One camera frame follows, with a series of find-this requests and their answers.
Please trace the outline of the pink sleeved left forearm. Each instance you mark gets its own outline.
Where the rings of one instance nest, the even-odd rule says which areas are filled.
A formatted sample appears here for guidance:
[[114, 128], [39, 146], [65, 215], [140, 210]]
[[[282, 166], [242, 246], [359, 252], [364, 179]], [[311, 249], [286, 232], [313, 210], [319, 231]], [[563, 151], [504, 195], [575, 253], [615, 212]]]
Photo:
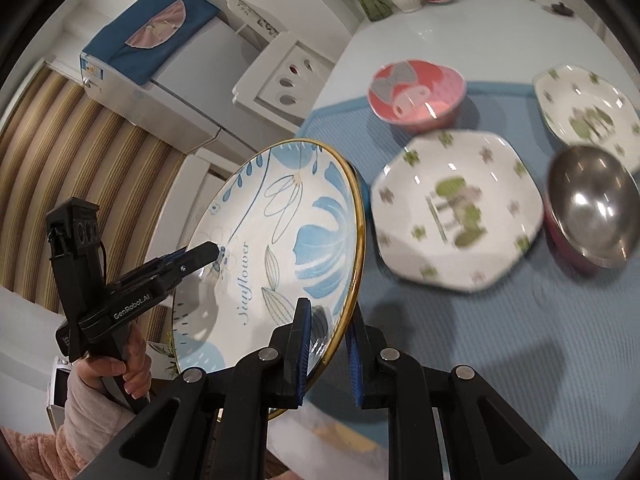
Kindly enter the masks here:
[[29, 478], [67, 480], [75, 478], [133, 418], [73, 370], [67, 382], [64, 422], [55, 434], [1, 431]]

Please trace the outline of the person's left hand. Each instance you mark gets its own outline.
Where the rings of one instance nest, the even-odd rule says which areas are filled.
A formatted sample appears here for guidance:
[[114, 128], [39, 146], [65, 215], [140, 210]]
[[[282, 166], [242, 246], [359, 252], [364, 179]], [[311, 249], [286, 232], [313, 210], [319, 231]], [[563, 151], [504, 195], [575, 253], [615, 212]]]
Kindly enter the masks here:
[[86, 356], [74, 364], [74, 372], [89, 388], [105, 394], [103, 378], [120, 377], [127, 394], [134, 399], [146, 396], [151, 388], [151, 358], [146, 354], [146, 341], [137, 322], [132, 322], [126, 345], [126, 361], [110, 356]]

